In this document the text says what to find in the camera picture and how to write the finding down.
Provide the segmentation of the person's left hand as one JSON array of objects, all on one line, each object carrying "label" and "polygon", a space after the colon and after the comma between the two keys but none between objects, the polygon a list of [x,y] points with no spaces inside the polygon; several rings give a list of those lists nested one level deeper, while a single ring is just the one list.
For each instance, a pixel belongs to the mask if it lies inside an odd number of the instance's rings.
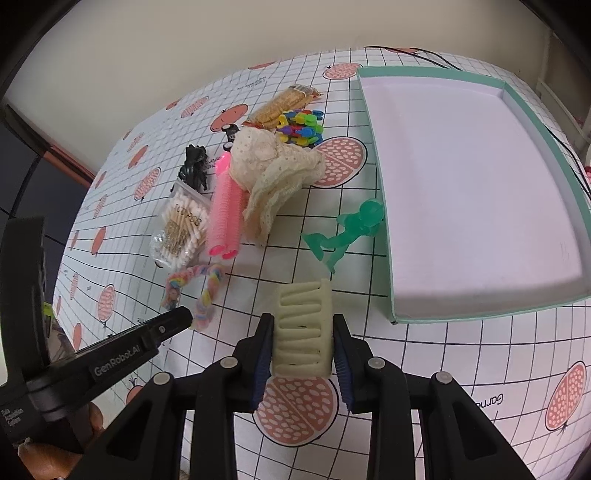
[{"label": "person's left hand", "polygon": [[[103,414],[92,402],[89,404],[89,422],[93,436],[86,447],[104,431]],[[18,446],[18,455],[29,473],[37,480],[65,479],[82,458],[82,454],[68,452],[53,445],[36,444],[29,439]]]}]

